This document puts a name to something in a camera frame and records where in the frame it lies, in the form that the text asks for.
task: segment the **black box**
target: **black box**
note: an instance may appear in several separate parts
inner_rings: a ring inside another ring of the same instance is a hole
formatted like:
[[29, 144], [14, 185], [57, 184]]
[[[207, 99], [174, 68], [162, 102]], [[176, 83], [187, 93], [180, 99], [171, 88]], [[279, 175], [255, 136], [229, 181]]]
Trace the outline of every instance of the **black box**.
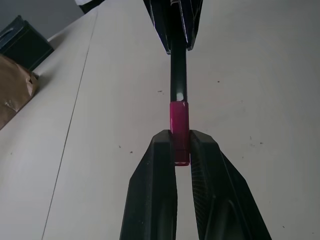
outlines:
[[0, 32], [0, 54], [33, 71], [54, 49], [19, 15]]

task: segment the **paper bag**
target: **paper bag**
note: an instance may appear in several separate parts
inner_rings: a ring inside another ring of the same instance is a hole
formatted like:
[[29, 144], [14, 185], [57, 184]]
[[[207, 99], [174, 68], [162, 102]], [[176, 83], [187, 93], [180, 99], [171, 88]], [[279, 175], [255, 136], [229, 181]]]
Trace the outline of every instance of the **paper bag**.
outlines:
[[0, 55], [0, 130], [30, 101], [37, 86], [31, 72]]

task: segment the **wall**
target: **wall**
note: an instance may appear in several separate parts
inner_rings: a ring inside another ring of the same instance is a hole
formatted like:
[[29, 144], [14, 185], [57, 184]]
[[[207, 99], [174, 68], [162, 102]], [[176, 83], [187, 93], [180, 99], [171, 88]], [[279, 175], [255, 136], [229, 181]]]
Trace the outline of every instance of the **wall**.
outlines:
[[74, 0], [0, 0], [0, 31], [17, 15], [48, 39], [83, 13]]

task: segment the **black pole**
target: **black pole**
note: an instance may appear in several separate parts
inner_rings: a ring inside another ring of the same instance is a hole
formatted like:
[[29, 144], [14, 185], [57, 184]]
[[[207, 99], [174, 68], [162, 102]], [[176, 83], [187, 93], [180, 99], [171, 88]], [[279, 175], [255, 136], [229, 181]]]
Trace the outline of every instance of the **black pole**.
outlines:
[[186, 39], [182, 29], [179, 4], [171, 6], [171, 86], [170, 101], [187, 102]]

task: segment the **pink tape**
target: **pink tape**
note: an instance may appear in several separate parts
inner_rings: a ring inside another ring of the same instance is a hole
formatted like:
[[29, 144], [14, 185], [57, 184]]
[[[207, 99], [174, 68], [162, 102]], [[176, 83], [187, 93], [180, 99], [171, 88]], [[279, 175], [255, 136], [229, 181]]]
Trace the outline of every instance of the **pink tape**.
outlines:
[[188, 166], [190, 164], [188, 102], [170, 103], [170, 129], [175, 149], [175, 165]]

